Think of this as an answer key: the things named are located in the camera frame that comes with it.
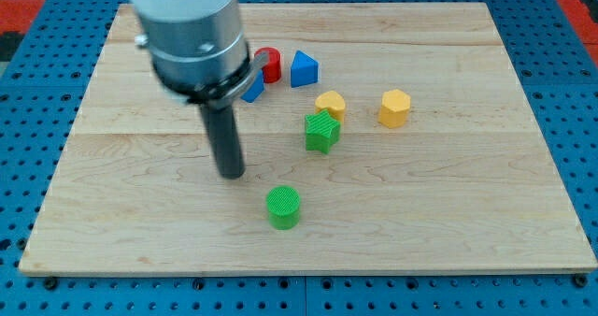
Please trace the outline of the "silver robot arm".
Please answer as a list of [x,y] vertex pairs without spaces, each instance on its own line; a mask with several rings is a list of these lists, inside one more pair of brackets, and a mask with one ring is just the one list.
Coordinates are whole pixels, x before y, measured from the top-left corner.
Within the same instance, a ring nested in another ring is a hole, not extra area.
[[233,103],[268,64],[252,56],[238,0],[129,0],[162,85],[198,106],[216,167],[226,179],[245,171]]

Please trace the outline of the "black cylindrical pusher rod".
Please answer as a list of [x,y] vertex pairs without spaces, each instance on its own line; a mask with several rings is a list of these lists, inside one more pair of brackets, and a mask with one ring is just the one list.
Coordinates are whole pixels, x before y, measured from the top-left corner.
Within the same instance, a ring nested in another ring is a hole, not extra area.
[[200,114],[219,174],[228,180],[240,178],[245,162],[233,107],[216,109],[202,105]]

